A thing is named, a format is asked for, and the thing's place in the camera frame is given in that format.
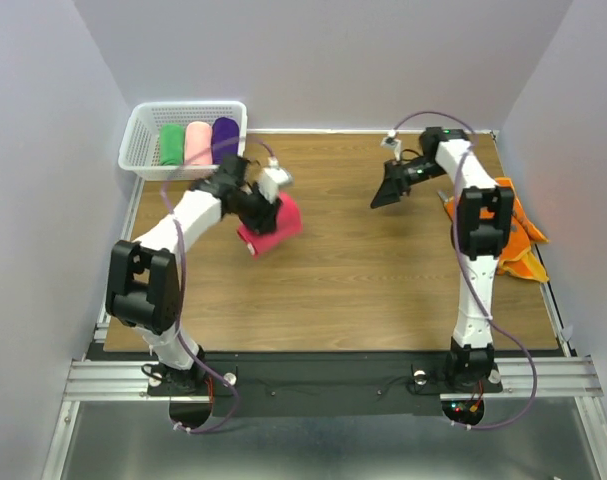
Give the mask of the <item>pink microfiber towel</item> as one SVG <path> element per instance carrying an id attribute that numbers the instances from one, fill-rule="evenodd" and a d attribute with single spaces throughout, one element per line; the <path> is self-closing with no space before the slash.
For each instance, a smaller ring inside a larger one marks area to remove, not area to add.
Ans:
<path id="1" fill-rule="evenodd" d="M 249 221 L 242 221 L 237 228 L 237 235 L 254 257 L 267 253 L 302 231 L 301 213 L 290 195 L 281 193 L 270 207 L 273 213 L 268 215 L 266 227 L 252 228 Z"/>

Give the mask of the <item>orange towel with blue spots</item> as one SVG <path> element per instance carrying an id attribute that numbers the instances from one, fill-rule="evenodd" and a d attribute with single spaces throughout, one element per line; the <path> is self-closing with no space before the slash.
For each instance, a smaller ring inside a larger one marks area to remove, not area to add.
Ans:
<path id="1" fill-rule="evenodd" d="M 533 253 L 533 244 L 548 243 L 549 240 L 528 219 L 518 195 L 515 195 L 510 227 L 509 241 L 499 256 L 496 273 L 547 283 L 549 281 L 547 271 Z"/>

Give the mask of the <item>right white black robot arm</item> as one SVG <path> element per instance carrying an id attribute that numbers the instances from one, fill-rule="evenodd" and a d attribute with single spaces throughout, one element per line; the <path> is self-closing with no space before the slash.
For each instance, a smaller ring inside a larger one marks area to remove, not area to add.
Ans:
<path id="1" fill-rule="evenodd" d="M 511 234 L 515 193 L 500 186 L 473 152 L 462 129 L 429 127 L 419 136 L 421 154 L 403 158 L 397 131 L 381 142 L 393 150 L 370 207 L 397 203 L 419 183 L 446 175 L 454 186 L 451 242 L 460 270 L 458 316 L 442 378 L 455 390 L 488 379 L 495 369 L 490 322 L 494 277 Z"/>

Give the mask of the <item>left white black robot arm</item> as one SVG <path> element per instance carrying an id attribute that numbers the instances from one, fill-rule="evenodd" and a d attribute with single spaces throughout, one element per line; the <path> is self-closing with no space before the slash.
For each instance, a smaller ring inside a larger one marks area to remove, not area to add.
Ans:
<path id="1" fill-rule="evenodd" d="M 198 392 L 210 374 L 200 345 L 181 325 L 187 251 L 227 215 L 259 236 L 275 233 L 281 191 L 293 182 L 270 157 L 257 180 L 247 183 L 249 165 L 244 157 L 226 156 L 213 173 L 194 180 L 151 230 L 118 241 L 111 251 L 106 312 L 136 330 L 156 354 L 163 369 L 149 378 L 162 382 L 171 376 L 185 394 Z"/>

